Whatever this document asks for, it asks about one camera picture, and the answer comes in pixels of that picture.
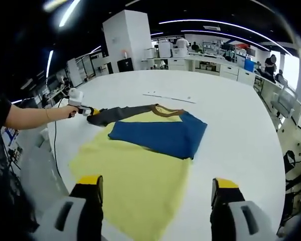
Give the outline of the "person's left hand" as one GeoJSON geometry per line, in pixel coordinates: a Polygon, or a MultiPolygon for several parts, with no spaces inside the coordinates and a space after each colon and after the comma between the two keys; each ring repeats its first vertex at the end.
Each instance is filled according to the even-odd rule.
{"type": "Polygon", "coordinates": [[[64,107],[51,108],[47,110],[47,115],[51,121],[59,121],[62,119],[72,118],[78,112],[75,106],[67,105],[64,107]]]}

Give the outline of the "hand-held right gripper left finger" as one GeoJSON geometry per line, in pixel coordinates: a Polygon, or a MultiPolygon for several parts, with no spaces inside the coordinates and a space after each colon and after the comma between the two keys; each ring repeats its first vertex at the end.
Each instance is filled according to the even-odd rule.
{"type": "Polygon", "coordinates": [[[83,176],[43,214],[34,240],[103,240],[103,177],[83,176]]]}

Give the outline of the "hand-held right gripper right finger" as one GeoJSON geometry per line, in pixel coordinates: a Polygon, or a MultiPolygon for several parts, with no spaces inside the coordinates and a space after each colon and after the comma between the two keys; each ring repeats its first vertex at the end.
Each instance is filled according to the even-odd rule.
{"type": "Polygon", "coordinates": [[[278,240],[268,216],[231,180],[213,179],[211,207],[212,240],[278,240]]]}

